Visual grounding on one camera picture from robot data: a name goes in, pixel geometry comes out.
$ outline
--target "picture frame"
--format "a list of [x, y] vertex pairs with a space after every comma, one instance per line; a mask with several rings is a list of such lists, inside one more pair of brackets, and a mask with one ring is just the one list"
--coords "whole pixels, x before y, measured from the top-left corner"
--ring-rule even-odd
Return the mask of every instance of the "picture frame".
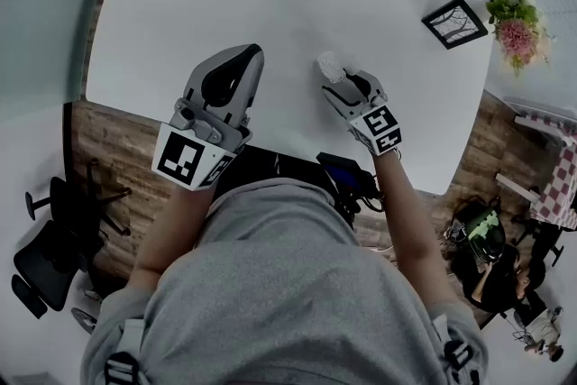
[[452, 0], [425, 16], [421, 23], [450, 50], [489, 32], [465, 0]]

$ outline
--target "desk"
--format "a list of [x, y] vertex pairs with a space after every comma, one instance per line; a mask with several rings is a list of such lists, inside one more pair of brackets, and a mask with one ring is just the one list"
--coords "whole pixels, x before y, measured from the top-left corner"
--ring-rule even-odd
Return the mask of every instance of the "desk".
[[491, 37], [446, 50], [420, 19], [449, 0], [105, 0], [87, 99], [167, 122], [191, 70], [256, 42], [265, 66], [249, 111], [251, 144], [314, 160], [320, 151], [373, 171], [324, 100], [316, 56], [347, 53], [377, 76], [403, 133], [415, 188], [443, 194], [481, 100]]

